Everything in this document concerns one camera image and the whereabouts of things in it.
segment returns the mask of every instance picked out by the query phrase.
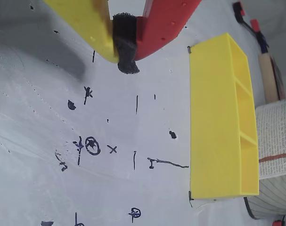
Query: black marker scribble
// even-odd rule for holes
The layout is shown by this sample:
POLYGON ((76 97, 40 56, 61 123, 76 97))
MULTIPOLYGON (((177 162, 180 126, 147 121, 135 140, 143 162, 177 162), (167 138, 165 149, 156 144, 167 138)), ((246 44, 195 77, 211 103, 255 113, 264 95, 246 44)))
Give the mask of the black marker scribble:
POLYGON ((72 111, 76 109, 76 106, 74 105, 74 103, 70 100, 68 100, 67 102, 67 106, 69 109, 71 109, 72 111))
POLYGON ((101 149, 100 149, 100 147, 99 147, 99 143, 96 141, 96 139, 95 139, 94 137, 88 137, 88 138, 86 138, 86 140, 85 140, 85 147, 86 147, 87 152, 88 152, 89 154, 92 154, 92 155, 98 155, 98 154, 100 154, 100 152, 101 152, 101 149), (91 151, 88 149, 88 147, 90 146, 93 150, 95 150, 94 147, 95 147, 96 145, 97 145, 97 152, 96 152, 96 153, 91 152, 91 151))
POLYGON ((73 144, 75 144, 78 149, 77 151, 79 152, 79 156, 78 156, 78 165, 80 165, 80 155, 81 155, 81 149, 84 148, 83 144, 82 144, 82 137, 79 136, 79 143, 77 143, 77 141, 73 141, 73 144))
POLYGON ((137 109, 136 109, 136 111, 135 111, 135 114, 138 114, 138 95, 137 95, 137 109))
POLYGON ((86 98, 88 98, 88 97, 92 97, 92 95, 91 95, 91 93, 92 93, 92 91, 90 90, 90 87, 84 87, 84 89, 85 89, 85 101, 84 101, 84 105, 86 104, 86 98))
POLYGON ((135 170, 135 154, 137 153, 137 151, 134 151, 133 154, 133 170, 135 170))
POLYGON ((134 218, 139 218, 141 216, 141 211, 138 208, 132 208, 131 213, 129 215, 132 216, 132 223, 134 218))
POLYGON ((92 54, 92 62, 94 62, 95 61, 95 51, 94 51, 94 53, 92 54))
POLYGON ((169 134, 170 134, 172 139, 176 139, 177 138, 177 136, 176 136, 176 134, 174 132, 169 131, 169 134))
POLYGON ((67 169, 67 165, 65 164, 65 161, 61 161, 59 158, 58 158, 58 155, 60 155, 59 153, 55 153, 55 156, 56 158, 58 159, 58 161, 60 162, 59 165, 64 165, 64 167, 61 169, 62 172, 64 172, 64 170, 67 169))
POLYGON ((190 202, 191 207, 193 208, 192 203, 191 203, 192 200, 194 199, 191 198, 191 191, 189 191, 189 202, 190 202))
POLYGON ((48 222, 42 221, 40 225, 41 226, 52 226, 53 223, 54 223, 54 221, 48 221, 48 222))
POLYGON ((115 152, 115 153, 116 153, 116 146, 115 146, 114 148, 112 148, 111 146, 107 145, 107 147, 109 147, 109 148, 111 149, 110 154, 111 154, 112 152, 115 152))
POLYGON ((77 219, 77 212, 75 213, 75 226, 85 226, 82 223, 78 223, 78 219, 77 219))
POLYGON ((171 164, 173 166, 178 166, 178 167, 181 167, 181 168, 189 168, 189 166, 181 166, 179 164, 175 164, 173 162, 170 162, 170 161, 163 161, 163 160, 160 160, 160 159, 151 159, 151 158, 147 158, 150 162, 151 162, 151 166, 149 166, 150 169, 153 169, 154 166, 153 166, 153 162, 155 161, 156 163, 168 163, 168 164, 171 164))

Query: yellow shelf compartment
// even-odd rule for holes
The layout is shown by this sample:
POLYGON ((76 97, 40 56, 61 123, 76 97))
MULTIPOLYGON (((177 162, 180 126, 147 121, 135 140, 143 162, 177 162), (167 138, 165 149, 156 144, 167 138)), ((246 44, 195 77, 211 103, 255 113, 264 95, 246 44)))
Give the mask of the yellow shelf compartment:
POLYGON ((104 59, 112 63, 119 61, 107 0, 44 1, 104 59))
POLYGON ((247 57, 228 34, 191 47, 193 199, 259 194, 258 141, 247 57))

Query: black line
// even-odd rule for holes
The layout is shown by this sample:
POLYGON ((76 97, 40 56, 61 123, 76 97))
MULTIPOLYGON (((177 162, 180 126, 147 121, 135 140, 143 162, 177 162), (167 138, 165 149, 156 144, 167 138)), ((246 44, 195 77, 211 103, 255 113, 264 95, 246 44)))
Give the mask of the black line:
POLYGON ((189 168, 189 166, 181 166, 179 164, 175 164, 171 161, 164 161, 164 160, 160 160, 160 159, 151 159, 151 158, 147 158, 150 162, 151 162, 151 166, 149 167, 150 169, 153 169, 154 166, 152 165, 152 162, 156 161, 156 163, 168 163, 168 164, 171 164, 173 166, 177 166, 177 167, 181 167, 181 168, 189 168))
POLYGON ((250 208, 250 204, 248 204, 248 200, 247 200, 247 197, 244 197, 243 198, 245 200, 245 207, 246 207, 246 210, 248 212, 248 215, 250 215, 250 217, 254 220, 258 220, 258 218, 256 218, 250 208))
POLYGON ((135 111, 135 114, 138 114, 138 95, 137 95, 137 109, 136 109, 136 111, 135 111))
POLYGON ((194 199, 192 199, 191 195, 192 195, 192 193, 191 193, 191 191, 189 191, 189 203, 191 205, 191 208, 193 208, 191 201, 194 199))
POLYGON ((56 153, 55 153, 55 156, 56 156, 56 158, 59 160, 59 162, 62 162, 62 161, 58 158, 58 156, 56 155, 56 153))
POLYGON ((171 164, 173 166, 178 166, 178 167, 182 167, 182 168, 189 168, 189 166, 181 166, 179 164, 175 164, 173 162, 170 162, 170 161, 163 161, 163 160, 160 160, 160 159, 156 159, 156 162, 161 162, 161 163, 168 163, 168 164, 171 164))
POLYGON ((133 170, 135 170, 135 154, 137 153, 137 151, 134 151, 134 155, 133 155, 133 170))
POLYGON ((95 51, 94 51, 94 53, 92 54, 92 62, 94 62, 95 61, 95 51))
POLYGON ((81 148, 78 149, 79 155, 78 155, 78 165, 80 165, 80 155, 81 155, 81 148))

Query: white surface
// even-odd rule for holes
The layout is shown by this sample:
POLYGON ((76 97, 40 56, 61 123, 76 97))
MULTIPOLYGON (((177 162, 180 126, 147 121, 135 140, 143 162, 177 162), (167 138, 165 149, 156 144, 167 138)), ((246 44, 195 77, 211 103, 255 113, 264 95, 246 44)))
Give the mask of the white surface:
MULTIPOLYGON (((143 5, 110 0, 110 11, 139 15, 143 5)), ((187 27, 139 61, 139 74, 125 75, 98 54, 92 63, 93 50, 40 0, 0 0, 0 225, 72 226, 77 212, 85 226, 125 226, 132 207, 142 211, 137 226, 271 225, 250 219, 243 199, 194 201, 191 208, 189 169, 149 169, 147 157, 190 164, 188 45, 229 32, 248 56, 255 104, 264 103, 258 45, 230 2, 203 0, 187 27), (86 105, 83 86, 93 89, 86 105), (80 166, 72 143, 79 136, 83 143, 95 137, 101 148, 97 156, 83 148, 80 166)))

